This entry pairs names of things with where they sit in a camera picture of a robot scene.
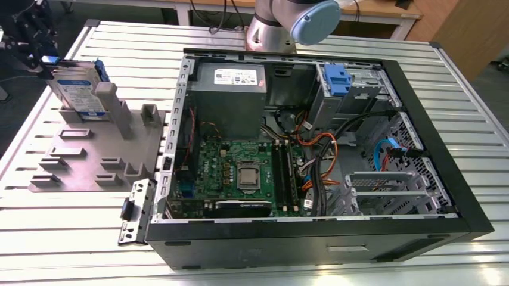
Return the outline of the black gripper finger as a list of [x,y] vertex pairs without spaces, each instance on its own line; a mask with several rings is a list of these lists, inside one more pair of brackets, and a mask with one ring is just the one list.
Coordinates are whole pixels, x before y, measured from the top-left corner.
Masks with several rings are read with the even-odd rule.
[[29,50],[28,43],[2,39],[1,54],[4,54],[5,62],[13,69],[30,72],[38,71],[38,61]]
[[24,57],[29,71],[34,72],[40,79],[53,79],[52,68],[56,61],[54,40],[26,40]]

